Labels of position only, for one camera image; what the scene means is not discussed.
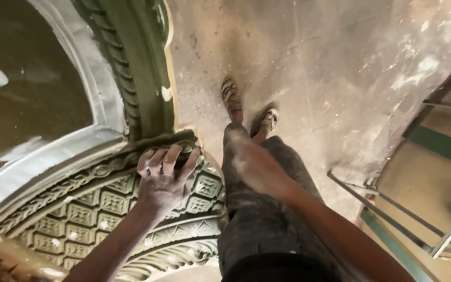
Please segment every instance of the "green painted molding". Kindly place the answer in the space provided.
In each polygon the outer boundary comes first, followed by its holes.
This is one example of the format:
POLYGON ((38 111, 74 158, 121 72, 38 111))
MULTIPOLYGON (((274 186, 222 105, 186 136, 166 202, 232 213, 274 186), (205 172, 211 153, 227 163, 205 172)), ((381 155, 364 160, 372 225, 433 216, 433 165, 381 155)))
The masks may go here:
POLYGON ((421 125, 411 125, 403 137, 451 160, 451 137, 421 125))
POLYGON ((368 211, 361 211, 361 219, 368 225, 377 237, 386 245, 394 256, 403 264, 404 268, 417 282, 434 282, 429 275, 416 263, 403 247, 382 227, 377 219, 368 211))

